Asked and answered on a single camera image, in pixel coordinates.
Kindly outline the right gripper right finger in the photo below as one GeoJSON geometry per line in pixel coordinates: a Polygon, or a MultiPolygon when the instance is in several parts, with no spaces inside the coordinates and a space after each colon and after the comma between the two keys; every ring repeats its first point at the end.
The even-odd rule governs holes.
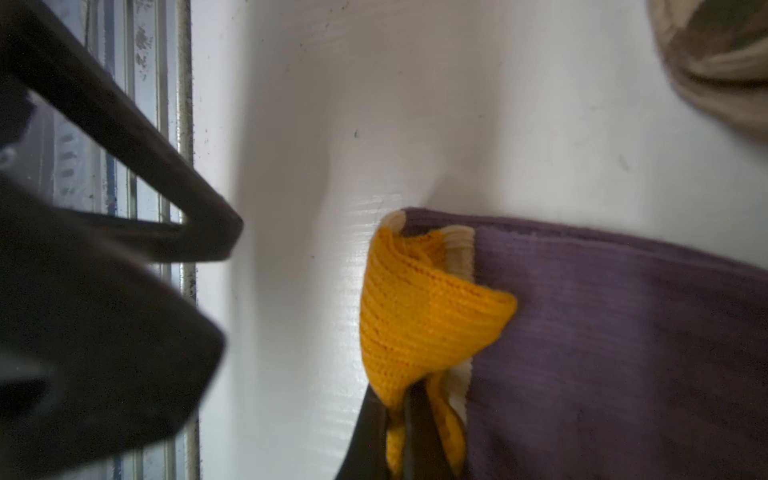
{"type": "Polygon", "coordinates": [[[404,401],[404,420],[402,478],[405,480],[455,479],[442,446],[425,380],[420,380],[408,388],[404,401]]]}

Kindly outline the purple sock with yellow cuff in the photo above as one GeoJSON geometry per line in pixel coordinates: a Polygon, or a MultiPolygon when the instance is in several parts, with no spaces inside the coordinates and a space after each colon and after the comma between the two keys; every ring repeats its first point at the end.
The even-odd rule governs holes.
{"type": "Polygon", "coordinates": [[[404,470],[426,390],[464,479],[763,479],[767,273],[676,245],[407,209],[370,244],[369,384],[404,470]]]}

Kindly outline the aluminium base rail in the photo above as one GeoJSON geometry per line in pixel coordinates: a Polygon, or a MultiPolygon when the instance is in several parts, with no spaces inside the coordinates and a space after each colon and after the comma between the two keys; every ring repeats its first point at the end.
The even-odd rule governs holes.
{"type": "Polygon", "coordinates": [[[1,131],[34,91],[187,214],[184,225],[55,207],[1,180],[1,475],[37,479],[176,435],[222,356],[218,328],[150,271],[219,260],[199,217],[228,205],[39,1],[1,5],[1,131]]]}

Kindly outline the beige brown argyle sock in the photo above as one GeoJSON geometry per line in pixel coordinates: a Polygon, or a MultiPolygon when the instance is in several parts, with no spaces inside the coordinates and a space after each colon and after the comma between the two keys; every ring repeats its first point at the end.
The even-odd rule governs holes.
{"type": "Polygon", "coordinates": [[[767,2],[647,3],[673,90],[747,135],[767,137],[767,2]]]}

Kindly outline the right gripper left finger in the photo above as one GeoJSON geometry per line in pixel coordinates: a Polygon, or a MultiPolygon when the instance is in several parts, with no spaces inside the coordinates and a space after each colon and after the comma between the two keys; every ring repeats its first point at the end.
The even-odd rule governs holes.
{"type": "Polygon", "coordinates": [[[336,480],[387,480],[388,412],[370,385],[367,386],[349,448],[336,480]]]}

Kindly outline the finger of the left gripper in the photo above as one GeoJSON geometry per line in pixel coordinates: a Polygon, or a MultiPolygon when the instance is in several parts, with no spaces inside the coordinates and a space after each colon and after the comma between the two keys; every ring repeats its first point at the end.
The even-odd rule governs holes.
{"type": "Polygon", "coordinates": [[[175,436],[224,350],[224,334],[149,269],[2,180],[3,478],[175,436]]]}
{"type": "Polygon", "coordinates": [[[40,1],[1,4],[1,70],[41,95],[185,215],[182,224],[79,213],[91,230],[163,263],[230,257],[243,221],[40,1]]]}

